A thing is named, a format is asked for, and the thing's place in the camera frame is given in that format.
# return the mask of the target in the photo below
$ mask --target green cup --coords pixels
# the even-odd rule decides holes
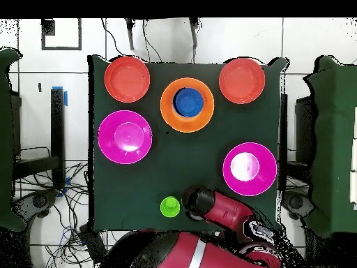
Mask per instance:
[[[167,196],[160,205],[161,214],[173,218],[180,212],[180,202],[174,196]]]

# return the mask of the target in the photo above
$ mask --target dark green table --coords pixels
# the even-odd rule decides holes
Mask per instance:
[[[317,62],[315,73],[305,79],[319,111],[311,193],[316,209],[305,222],[322,237],[357,233],[357,211],[349,199],[357,66],[337,64],[328,56]]]
[[[191,221],[182,210],[174,218],[160,213],[163,198],[173,195],[181,199],[183,191],[195,184],[217,188],[252,206],[279,228],[275,222],[276,181],[261,195],[244,197],[226,185],[222,164],[230,149],[251,141],[266,146],[278,159],[280,72],[287,64],[285,59],[263,66],[266,86],[261,96],[247,105],[233,104],[221,94],[218,78],[224,64],[146,64],[150,87],[145,97],[135,103],[120,103],[108,94],[104,85],[108,62],[93,55],[89,56],[89,64],[90,79],[94,81],[94,230],[219,230],[218,226]],[[215,99],[212,119],[195,133],[175,131],[160,113],[164,89],[181,77],[201,80]],[[107,160],[98,146],[100,123],[117,110],[140,113],[153,132],[151,150],[132,165]]]

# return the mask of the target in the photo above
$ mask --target orange plate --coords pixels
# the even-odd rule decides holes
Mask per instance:
[[[185,87],[196,89],[204,99],[204,106],[195,117],[182,117],[177,114],[172,104],[175,93]],[[160,101],[161,115],[166,123],[182,133],[192,133],[205,127],[213,115],[214,107],[213,95],[209,88],[194,78],[180,78],[170,83],[162,93]]]
[[[235,104],[246,104],[260,96],[265,85],[261,66],[252,59],[230,61],[220,72],[220,90]]]
[[[139,59],[119,57],[108,65],[104,83],[113,98],[122,103],[132,103],[148,91],[150,74],[146,65]]]

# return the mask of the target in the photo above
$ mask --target plate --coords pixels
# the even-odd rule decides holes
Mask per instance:
[[[147,155],[152,143],[149,123],[133,111],[109,114],[98,129],[98,145],[110,161],[131,164]]]
[[[110,63],[104,75],[108,93],[122,103],[133,103],[149,89],[150,74],[146,65],[135,57],[119,57]]]
[[[250,103],[260,96],[265,85],[261,66],[252,59],[238,58],[230,61],[220,72],[220,90],[235,104]]]
[[[177,91],[191,88],[197,90],[203,98],[201,112],[194,117],[183,117],[174,108],[173,99]],[[194,78],[180,78],[170,83],[161,95],[160,111],[162,118],[174,130],[182,133],[192,133],[205,127],[211,120],[214,110],[214,100],[210,89]]]
[[[277,165],[269,149],[247,142],[227,154],[222,170],[226,184],[235,193],[255,196],[267,191],[274,183]]]

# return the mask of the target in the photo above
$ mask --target floor tile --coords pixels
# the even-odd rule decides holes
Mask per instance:
[[[17,19],[0,19],[0,48],[17,49]],[[17,61],[10,66],[10,72],[17,71]]]
[[[60,33],[65,25],[66,23],[57,20],[55,31]],[[68,26],[69,31],[77,30],[73,24]],[[66,43],[68,44],[68,40],[63,40],[62,44]],[[88,54],[105,56],[105,31],[100,19],[82,19],[82,50],[42,50],[41,20],[22,19],[19,50],[23,54],[20,72],[87,72]]]
[[[107,19],[107,29],[116,39],[123,54],[135,54],[146,60],[142,21],[137,20],[132,29],[135,50],[129,47],[126,21]],[[146,38],[158,51],[163,61],[192,62],[193,41],[188,18],[149,20],[145,26]],[[268,63],[281,55],[282,18],[220,18],[203,17],[202,28],[196,30],[197,50],[195,62],[201,64],[222,63],[232,57],[255,57]],[[152,61],[159,61],[148,45]],[[117,56],[112,37],[107,35],[107,58]]]
[[[305,246],[305,232],[301,222],[289,217],[288,211],[282,207],[280,213],[281,223],[285,226],[287,238],[293,246]]]
[[[287,146],[289,149],[296,149],[296,115],[295,105],[298,98],[310,95],[310,90],[305,81],[304,75],[286,75],[285,93],[287,94]],[[288,160],[295,160],[295,151],[288,151]]]
[[[120,52],[133,54],[148,61],[142,24],[142,20],[136,20],[135,27],[132,28],[133,51],[130,50],[128,30],[123,18],[107,19],[107,30],[113,34]],[[193,43],[188,17],[149,20],[145,21],[145,24],[146,39],[158,51],[162,61],[190,62]],[[160,61],[155,50],[149,44],[147,46],[150,60]],[[107,34],[107,59],[118,55],[113,38]]]
[[[19,91],[19,83],[18,83],[18,78],[19,74],[18,73],[9,73],[8,77],[10,79],[10,86],[13,91]]]
[[[357,20],[345,17],[284,18],[284,57],[288,73],[312,73],[321,55],[332,54],[344,64],[357,59]]]
[[[108,230],[108,245],[112,246],[116,243],[123,235],[126,235],[129,231],[110,231]]]
[[[70,253],[69,250],[66,251],[66,261],[63,261],[61,258],[61,250],[59,246],[30,246],[30,254],[32,259],[33,268],[80,268],[74,256]],[[89,258],[88,251],[85,251],[85,247],[76,247],[77,250],[71,250],[82,268],[94,268],[93,261]]]
[[[305,258],[306,248],[296,248],[298,252]]]
[[[225,59],[254,57],[267,64],[281,57],[281,17],[226,17],[224,24],[225,41],[217,46],[224,51]]]
[[[64,107],[66,159],[87,159],[87,74],[20,73],[21,146],[51,148],[52,87],[63,87],[68,94]]]
[[[66,167],[76,165],[78,163],[72,161],[66,161]],[[66,173],[67,177],[71,177],[74,175],[76,167],[72,167],[68,169]],[[82,170],[77,173],[72,181],[70,182],[72,186],[86,186],[86,182],[84,180],[83,172],[86,170],[84,167]],[[33,181],[31,177],[25,178],[30,182]],[[39,183],[43,183],[46,178],[39,178]],[[88,222],[88,195],[81,194],[78,192],[79,188],[76,189],[68,189],[66,194],[68,195],[68,201],[70,201],[71,207],[75,210],[77,215],[77,229],[80,226],[84,225]],[[56,208],[61,213],[61,221],[63,226],[74,227],[74,215],[70,211],[68,203],[66,202],[66,198],[64,196],[57,197],[56,202],[54,204]],[[55,207],[51,207],[50,213],[48,216],[44,218],[36,218],[33,222],[31,235],[30,235],[30,244],[60,244],[60,241],[63,236],[63,226],[61,225],[60,215]]]

